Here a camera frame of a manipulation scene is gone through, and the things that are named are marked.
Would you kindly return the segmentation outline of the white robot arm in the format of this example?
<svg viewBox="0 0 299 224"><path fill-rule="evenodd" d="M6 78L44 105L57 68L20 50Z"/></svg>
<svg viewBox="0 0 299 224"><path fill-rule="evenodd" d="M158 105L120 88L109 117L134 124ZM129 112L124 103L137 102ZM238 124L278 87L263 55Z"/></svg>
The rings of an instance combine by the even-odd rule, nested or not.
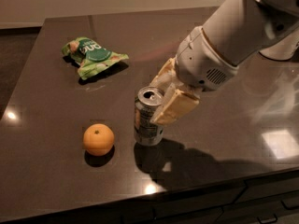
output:
<svg viewBox="0 0 299 224"><path fill-rule="evenodd" d="M296 31L298 18L298 0L225 0L151 81L164 98L150 122L169 125L194 110L201 92L218 89L252 54Z"/></svg>

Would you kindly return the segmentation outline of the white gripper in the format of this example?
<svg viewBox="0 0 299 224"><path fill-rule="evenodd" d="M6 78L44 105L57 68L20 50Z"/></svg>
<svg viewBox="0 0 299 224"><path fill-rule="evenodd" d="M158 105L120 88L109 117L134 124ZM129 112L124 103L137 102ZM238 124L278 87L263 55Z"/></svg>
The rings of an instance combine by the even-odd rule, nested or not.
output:
<svg viewBox="0 0 299 224"><path fill-rule="evenodd" d="M195 27L179 44L175 59L166 61L149 84L166 90L162 104L152 115L150 122L167 126L199 105L199 99L171 84L176 72L185 84L203 91L215 91L237 74L238 68L226 62L208 43L202 26Z"/></svg>

